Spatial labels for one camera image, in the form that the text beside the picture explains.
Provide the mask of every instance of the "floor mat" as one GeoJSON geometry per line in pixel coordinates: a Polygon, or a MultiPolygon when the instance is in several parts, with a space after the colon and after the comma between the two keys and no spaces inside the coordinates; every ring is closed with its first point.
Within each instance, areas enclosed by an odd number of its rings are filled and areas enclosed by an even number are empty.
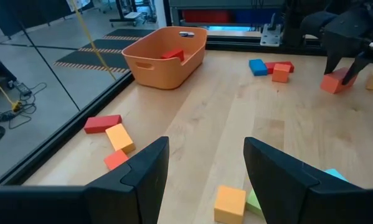
{"type": "MultiPolygon", "coordinates": [[[[122,54],[100,54],[112,72],[128,72],[128,65],[122,54]]],[[[94,52],[76,51],[54,63],[56,66],[107,71],[94,52]]]]}
{"type": "Polygon", "coordinates": [[[114,40],[139,40],[152,33],[154,30],[118,29],[104,36],[104,39],[114,40]]]}
{"type": "MultiPolygon", "coordinates": [[[[95,40],[93,43],[97,50],[101,53],[120,54],[124,48],[133,44],[135,40],[95,40]]],[[[87,44],[79,49],[79,51],[93,52],[91,44],[87,44]]]]}

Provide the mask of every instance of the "wooden tabletop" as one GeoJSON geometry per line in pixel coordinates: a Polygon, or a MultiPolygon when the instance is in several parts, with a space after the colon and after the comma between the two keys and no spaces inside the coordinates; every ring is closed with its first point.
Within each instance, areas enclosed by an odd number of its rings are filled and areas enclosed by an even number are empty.
{"type": "MultiPolygon", "coordinates": [[[[340,66],[350,66],[345,59],[340,66]]],[[[373,91],[365,89],[373,65],[348,91],[319,88],[324,57],[208,51],[204,63],[178,89],[135,82],[100,114],[121,114],[138,152],[170,138],[168,179],[159,223],[213,223],[216,189],[251,189],[243,139],[253,136],[306,163],[337,169],[363,188],[373,187],[373,91]],[[254,77],[248,60],[290,60],[288,84],[254,77]]],[[[106,174],[113,152],[105,134],[80,131],[26,185],[85,185],[106,174]]],[[[264,223],[246,212],[245,223],[264,223]]]]}

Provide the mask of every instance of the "orange plastic bin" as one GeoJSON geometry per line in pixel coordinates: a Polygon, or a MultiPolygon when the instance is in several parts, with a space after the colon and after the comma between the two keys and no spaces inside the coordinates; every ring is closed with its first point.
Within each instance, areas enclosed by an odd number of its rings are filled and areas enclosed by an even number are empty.
{"type": "Polygon", "coordinates": [[[202,63],[206,41],[205,29],[164,27],[131,44],[122,53],[139,84],[170,90],[179,87],[202,63]],[[183,62],[179,58],[160,59],[173,49],[183,49],[183,62]]]}

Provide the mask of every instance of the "concrete floor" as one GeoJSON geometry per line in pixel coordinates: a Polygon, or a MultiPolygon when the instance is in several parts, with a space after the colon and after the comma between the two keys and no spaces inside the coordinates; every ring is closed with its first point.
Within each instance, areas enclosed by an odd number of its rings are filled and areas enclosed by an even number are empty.
{"type": "MultiPolygon", "coordinates": [[[[155,29],[155,24],[144,24],[137,27],[116,24],[114,28],[108,22],[117,17],[117,11],[112,10],[106,14],[98,10],[89,10],[83,14],[92,38],[99,39],[115,29],[155,29]]],[[[74,17],[66,21],[52,24],[29,33],[36,45],[50,47],[80,48],[88,44],[88,39],[74,17]]],[[[24,35],[18,35],[5,42],[6,44],[30,44],[24,35]]],[[[54,72],[64,84],[79,108],[83,108],[104,89],[113,83],[107,72],[96,70],[82,70],[67,67],[55,67],[52,64],[71,53],[64,49],[39,49],[54,72]]],[[[0,176],[7,172],[13,165],[23,159],[28,153],[58,130],[66,121],[78,112],[75,105],[60,86],[49,67],[44,63],[33,48],[0,45],[0,60],[5,66],[29,88],[38,83],[45,82],[48,87],[36,95],[37,111],[31,115],[32,121],[16,129],[9,130],[7,123],[1,123],[6,130],[6,135],[0,141],[0,176]]],[[[17,90],[9,90],[13,99],[18,99],[17,90]]],[[[9,103],[0,94],[0,112],[10,109],[9,103]]],[[[18,117],[12,125],[24,121],[18,117]]]]}

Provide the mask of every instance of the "yellow cable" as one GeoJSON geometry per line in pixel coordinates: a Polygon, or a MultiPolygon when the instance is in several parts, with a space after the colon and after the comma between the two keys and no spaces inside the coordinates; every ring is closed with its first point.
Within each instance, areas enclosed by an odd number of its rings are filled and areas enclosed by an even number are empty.
{"type": "Polygon", "coordinates": [[[10,99],[10,97],[5,93],[4,89],[2,89],[1,85],[0,85],[0,91],[4,94],[4,96],[6,97],[7,101],[11,104],[13,112],[16,112],[17,110],[20,109],[20,106],[21,106],[20,101],[13,102],[10,99]]]}
{"type": "Polygon", "coordinates": [[[91,34],[89,33],[88,28],[85,25],[85,23],[84,23],[84,21],[82,19],[82,16],[81,16],[80,12],[78,11],[77,6],[75,5],[74,0],[71,0],[71,2],[72,2],[72,5],[73,5],[73,8],[74,8],[74,11],[75,11],[75,13],[77,15],[77,18],[80,21],[81,26],[84,29],[84,32],[87,35],[89,42],[91,43],[91,46],[92,46],[92,49],[93,49],[94,53],[98,56],[100,62],[102,63],[102,65],[104,66],[104,68],[109,72],[109,74],[111,75],[111,77],[113,77],[113,79],[116,80],[116,77],[112,74],[110,68],[107,66],[106,62],[104,61],[104,59],[100,55],[99,51],[95,47],[95,44],[93,43],[93,40],[92,40],[92,37],[91,37],[91,34]]]}

